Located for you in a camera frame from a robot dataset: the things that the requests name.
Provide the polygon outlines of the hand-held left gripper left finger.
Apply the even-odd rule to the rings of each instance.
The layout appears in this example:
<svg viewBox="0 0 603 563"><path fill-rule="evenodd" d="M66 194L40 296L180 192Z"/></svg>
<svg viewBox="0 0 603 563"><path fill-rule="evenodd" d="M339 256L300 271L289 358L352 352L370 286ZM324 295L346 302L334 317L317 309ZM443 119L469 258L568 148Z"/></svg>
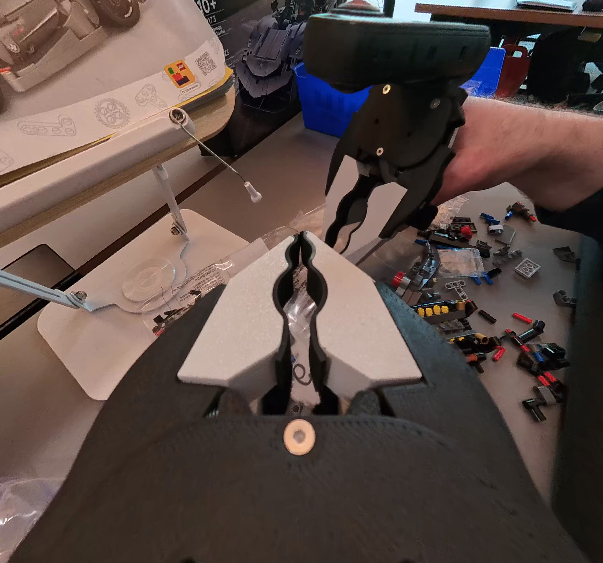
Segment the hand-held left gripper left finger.
<svg viewBox="0 0 603 563"><path fill-rule="evenodd" d="M300 235L289 236L225 286L177 373L181 382L231 389L265 413L285 413L292 389L285 306L294 293Z"/></svg>

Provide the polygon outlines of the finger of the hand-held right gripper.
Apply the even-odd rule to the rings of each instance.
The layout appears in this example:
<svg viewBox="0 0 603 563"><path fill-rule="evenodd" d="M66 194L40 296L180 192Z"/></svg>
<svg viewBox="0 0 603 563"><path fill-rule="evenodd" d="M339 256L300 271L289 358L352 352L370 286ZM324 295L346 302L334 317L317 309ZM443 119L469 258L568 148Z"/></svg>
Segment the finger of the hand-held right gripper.
<svg viewBox="0 0 603 563"><path fill-rule="evenodd" d="M343 156L326 190L323 241L333 249L378 247L377 175L349 155Z"/></svg>
<svg viewBox="0 0 603 563"><path fill-rule="evenodd" d="M366 212L364 218L353 223L347 235L341 251L344 258L359 265L388 241L388 238L380 236L381 231L407 191L395 182L377 186L371 191L366 203L361 204L360 210Z"/></svg>

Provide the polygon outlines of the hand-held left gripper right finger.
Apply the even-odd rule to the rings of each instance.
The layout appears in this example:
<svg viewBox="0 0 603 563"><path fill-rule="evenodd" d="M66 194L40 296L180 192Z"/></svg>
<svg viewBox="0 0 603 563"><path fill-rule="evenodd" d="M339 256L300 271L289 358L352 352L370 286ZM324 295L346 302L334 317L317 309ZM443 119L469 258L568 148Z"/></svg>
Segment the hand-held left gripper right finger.
<svg viewBox="0 0 603 563"><path fill-rule="evenodd" d="M337 413L368 389L421 382L423 374L375 282L312 232L300 235L310 320L314 413Z"/></svg>

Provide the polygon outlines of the clear bag with white strip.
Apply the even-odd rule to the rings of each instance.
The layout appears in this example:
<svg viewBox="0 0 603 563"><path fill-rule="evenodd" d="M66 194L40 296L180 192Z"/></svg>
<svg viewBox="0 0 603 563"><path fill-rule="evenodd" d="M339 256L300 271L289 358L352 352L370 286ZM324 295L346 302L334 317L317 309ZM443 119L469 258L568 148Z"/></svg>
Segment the clear bag with white strip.
<svg viewBox="0 0 603 563"><path fill-rule="evenodd" d="M228 277L232 278L242 269L275 247L287 236L310 231L317 236L322 234L324 206L314 208L309 212L299 212L285 226L265 234L234 252L229 259L223 258L224 263L230 263L226 269ZM313 386L309 362L310 320L316 305L306 291L307 270L302 263L293 274L294 292L285 306L291 343L292 388L287 414L304 416L320 402L320 396Z"/></svg>

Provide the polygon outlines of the lego chassis with yellow connectors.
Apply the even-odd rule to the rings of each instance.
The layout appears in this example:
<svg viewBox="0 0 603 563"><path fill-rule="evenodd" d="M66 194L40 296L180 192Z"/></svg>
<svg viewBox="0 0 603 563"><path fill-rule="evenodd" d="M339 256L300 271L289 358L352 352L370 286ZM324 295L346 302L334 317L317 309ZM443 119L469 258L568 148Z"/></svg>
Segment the lego chassis with yellow connectors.
<svg viewBox="0 0 603 563"><path fill-rule="evenodd" d="M411 309L443 335L471 332L469 318L478 310L471 300L442 300L412 306Z"/></svg>

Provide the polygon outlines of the dark lego set box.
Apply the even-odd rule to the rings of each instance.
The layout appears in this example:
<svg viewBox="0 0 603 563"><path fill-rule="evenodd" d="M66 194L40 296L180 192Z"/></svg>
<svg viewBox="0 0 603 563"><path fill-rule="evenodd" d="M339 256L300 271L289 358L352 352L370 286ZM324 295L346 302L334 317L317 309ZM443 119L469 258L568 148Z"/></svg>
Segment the dark lego set box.
<svg viewBox="0 0 603 563"><path fill-rule="evenodd" d="M235 110L211 149L237 157L301 111L295 67L308 19L345 0L193 0L233 70Z"/></svg>

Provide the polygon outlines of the pile of loose lego pieces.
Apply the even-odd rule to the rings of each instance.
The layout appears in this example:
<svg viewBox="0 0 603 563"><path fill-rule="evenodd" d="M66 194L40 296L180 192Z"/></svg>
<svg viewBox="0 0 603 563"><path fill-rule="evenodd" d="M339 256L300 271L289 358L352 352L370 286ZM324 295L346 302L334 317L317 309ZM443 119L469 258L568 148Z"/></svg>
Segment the pile of loose lego pieces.
<svg viewBox="0 0 603 563"><path fill-rule="evenodd" d="M493 286L494 280L501 275L502 268L508 263L514 265L513 270L519 277L525 280L534 278L541 265L526 258L520 249L512 248L515 229L487 213L481 213L480 218L485 222L488 235L501 245L500 248L493 250L488 241L478 238L478 228L470 217L454 217L445 230L418 230L418 238L414 242L421 247L421 255L408 271L400 271L393 277L390 288L395 295L410 307L442 300L475 302L466 292L467 281L477 286ZM438 278L438 250L448 248L478 249L484 264L484 274L480 277ZM479 307L474 314L490 326L497 323L496 318ZM546 329L543 320L531 319L518 312L513 312L511 318L525 324L527 329L518 333L506 328L499 336L484 335L473 328L471 332L455 335L439 333L463 354L468 366L478 373L484 372L482 363L488 359L492 362L500 361L507 352L507 344L517 348L517 366L535 379L534 396L522 401L522 407L535 422L542 423L546 421L544 408L560 406L567 399L567 387L554 375L554 371L569 366L566 349L553 342L540 342Z"/></svg>

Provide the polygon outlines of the lego instruction booklet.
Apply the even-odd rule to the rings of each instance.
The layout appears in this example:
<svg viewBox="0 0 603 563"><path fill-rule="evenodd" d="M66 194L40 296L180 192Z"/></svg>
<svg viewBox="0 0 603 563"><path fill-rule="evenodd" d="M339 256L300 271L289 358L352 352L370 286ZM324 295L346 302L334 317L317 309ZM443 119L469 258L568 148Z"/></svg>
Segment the lego instruction booklet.
<svg viewBox="0 0 603 563"><path fill-rule="evenodd" d="M192 0L1 0L1 175L33 172L230 74Z"/></svg>

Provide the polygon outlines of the person's right hand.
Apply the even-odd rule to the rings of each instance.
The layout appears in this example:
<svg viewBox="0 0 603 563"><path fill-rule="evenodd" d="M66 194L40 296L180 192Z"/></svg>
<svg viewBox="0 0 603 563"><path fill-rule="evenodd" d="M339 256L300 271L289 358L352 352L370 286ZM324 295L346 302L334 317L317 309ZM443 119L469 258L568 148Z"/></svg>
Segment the person's right hand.
<svg viewBox="0 0 603 563"><path fill-rule="evenodd" d="M508 182L539 207L565 211L602 188L602 118L469 97L455 156L433 198Z"/></svg>

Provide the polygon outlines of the small clear bag blue pieces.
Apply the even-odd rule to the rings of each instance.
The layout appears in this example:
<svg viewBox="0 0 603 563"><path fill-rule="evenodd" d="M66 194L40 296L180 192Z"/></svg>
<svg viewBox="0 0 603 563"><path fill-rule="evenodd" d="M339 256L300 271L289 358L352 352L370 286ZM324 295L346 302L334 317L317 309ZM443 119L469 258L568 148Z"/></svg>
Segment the small clear bag blue pieces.
<svg viewBox="0 0 603 563"><path fill-rule="evenodd" d="M154 340L192 309L193 305L215 288L230 281L231 260L208 265L162 290L161 294L144 303L141 318L149 338Z"/></svg>

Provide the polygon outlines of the small clear bag with bits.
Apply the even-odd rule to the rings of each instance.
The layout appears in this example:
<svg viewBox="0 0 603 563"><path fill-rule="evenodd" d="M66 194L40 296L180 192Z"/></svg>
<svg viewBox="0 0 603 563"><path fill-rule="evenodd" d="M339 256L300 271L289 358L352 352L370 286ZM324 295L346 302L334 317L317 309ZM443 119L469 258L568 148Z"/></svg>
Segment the small clear bag with bits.
<svg viewBox="0 0 603 563"><path fill-rule="evenodd" d="M438 212L430 223L428 229L445 230L446 227L452 222L452 219L459 215L460 210L464 204L468 202L468 200L469 199L466 196L457 196L439 205Z"/></svg>

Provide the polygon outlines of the blue plastic bin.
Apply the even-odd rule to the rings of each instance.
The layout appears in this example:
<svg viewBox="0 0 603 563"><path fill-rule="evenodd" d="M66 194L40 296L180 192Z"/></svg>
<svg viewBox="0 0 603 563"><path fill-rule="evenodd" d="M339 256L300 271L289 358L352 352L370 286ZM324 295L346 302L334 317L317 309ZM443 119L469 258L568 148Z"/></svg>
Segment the blue plastic bin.
<svg viewBox="0 0 603 563"><path fill-rule="evenodd" d="M477 72L462 84L465 92L473 97L493 98L505 55L503 48L491 47ZM297 65L294 72L305 128L341 137L370 90L366 88L351 94L339 92L325 81L308 74L303 63Z"/></svg>

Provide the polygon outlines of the red bag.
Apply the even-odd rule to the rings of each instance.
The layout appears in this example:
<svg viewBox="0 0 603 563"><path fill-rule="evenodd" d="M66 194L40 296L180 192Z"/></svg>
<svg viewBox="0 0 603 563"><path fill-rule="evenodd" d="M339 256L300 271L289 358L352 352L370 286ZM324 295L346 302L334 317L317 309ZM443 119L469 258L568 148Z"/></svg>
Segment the red bag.
<svg viewBox="0 0 603 563"><path fill-rule="evenodd" d="M505 57L499 77L495 99L509 99L517 95L530 69L531 51L514 40L505 38L502 43Z"/></svg>

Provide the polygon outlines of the white book stand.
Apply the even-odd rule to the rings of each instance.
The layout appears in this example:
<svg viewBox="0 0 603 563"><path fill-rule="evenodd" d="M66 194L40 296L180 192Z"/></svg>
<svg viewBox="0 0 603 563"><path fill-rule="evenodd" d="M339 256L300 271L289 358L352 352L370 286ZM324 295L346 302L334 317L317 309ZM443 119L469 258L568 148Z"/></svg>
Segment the white book stand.
<svg viewBox="0 0 603 563"><path fill-rule="evenodd" d="M85 393L106 400L154 340L152 318L192 303L200 271L263 253L202 215L180 210L163 157L220 131L217 109L200 106L232 94L223 85L171 107L49 167L1 187L1 241L11 243L150 170L170 213L65 291L1 272L1 286L48 302L37 328Z"/></svg>

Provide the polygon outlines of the black backpack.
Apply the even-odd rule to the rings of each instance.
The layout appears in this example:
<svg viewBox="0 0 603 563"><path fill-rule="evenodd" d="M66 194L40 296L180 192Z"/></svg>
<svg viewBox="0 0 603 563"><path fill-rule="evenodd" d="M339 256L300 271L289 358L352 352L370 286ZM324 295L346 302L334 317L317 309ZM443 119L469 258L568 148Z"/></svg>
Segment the black backpack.
<svg viewBox="0 0 603 563"><path fill-rule="evenodd" d="M561 103L568 95L584 94L589 89L590 76L585 66L599 59L601 40L582 40L581 32L559 30L541 35L535 43L526 92L539 103Z"/></svg>

